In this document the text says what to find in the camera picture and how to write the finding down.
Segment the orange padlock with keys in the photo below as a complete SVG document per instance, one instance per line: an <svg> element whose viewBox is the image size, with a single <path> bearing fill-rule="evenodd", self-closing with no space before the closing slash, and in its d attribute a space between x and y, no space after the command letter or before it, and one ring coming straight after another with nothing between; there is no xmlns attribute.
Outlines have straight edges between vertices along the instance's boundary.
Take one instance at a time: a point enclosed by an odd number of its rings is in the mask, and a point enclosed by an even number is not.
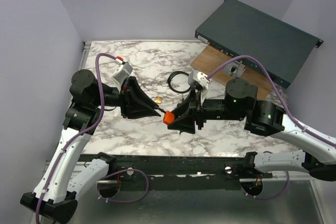
<svg viewBox="0 0 336 224"><path fill-rule="evenodd" d="M166 125L170 125L174 122L175 120L175 115L170 112L170 111L165 111L162 108L157 107L157 110L159 110L160 112L164 113L164 117L163 117L163 123Z"/></svg>

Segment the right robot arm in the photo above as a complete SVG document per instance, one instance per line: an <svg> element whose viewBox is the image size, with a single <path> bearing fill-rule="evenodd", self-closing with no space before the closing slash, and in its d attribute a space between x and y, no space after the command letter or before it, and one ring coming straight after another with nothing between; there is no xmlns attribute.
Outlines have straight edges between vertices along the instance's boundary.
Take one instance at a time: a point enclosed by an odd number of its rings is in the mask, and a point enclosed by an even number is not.
<svg viewBox="0 0 336 224"><path fill-rule="evenodd" d="M257 100L258 88L240 78L231 80L223 99L203 99L192 89L187 98L163 122L169 130L194 134L208 120L245 121L244 129L255 135L271 136L298 148L289 153L246 153L243 163L231 168L238 177L255 177L273 171L297 171L313 178L335 181L335 138L294 123L276 104Z"/></svg>

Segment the brass padlock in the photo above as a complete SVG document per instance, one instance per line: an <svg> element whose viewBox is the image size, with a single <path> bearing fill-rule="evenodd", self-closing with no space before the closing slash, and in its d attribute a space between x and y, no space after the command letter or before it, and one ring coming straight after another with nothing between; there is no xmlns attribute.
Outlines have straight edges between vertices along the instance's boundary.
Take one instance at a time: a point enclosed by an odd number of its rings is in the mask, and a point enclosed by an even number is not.
<svg viewBox="0 0 336 224"><path fill-rule="evenodd" d="M162 97L156 97L154 102L157 103L157 104L161 104L162 103Z"/></svg>

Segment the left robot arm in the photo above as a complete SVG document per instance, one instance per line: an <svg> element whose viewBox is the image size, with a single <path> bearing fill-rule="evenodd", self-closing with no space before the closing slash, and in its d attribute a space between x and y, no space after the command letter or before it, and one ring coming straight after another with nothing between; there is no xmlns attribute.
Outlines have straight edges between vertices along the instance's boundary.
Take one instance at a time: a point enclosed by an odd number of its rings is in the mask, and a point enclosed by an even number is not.
<svg viewBox="0 0 336 224"><path fill-rule="evenodd" d="M36 222L46 217L68 223L78 200L101 178L112 179L117 165L114 156L99 153L92 163L72 177L77 161L102 119L105 106L121 109L126 119L158 116L158 105L140 88L135 77L122 81L120 89L100 82L90 70L77 71L71 78L72 102L63 122L62 136L39 184L24 193L20 203L35 212Z"/></svg>

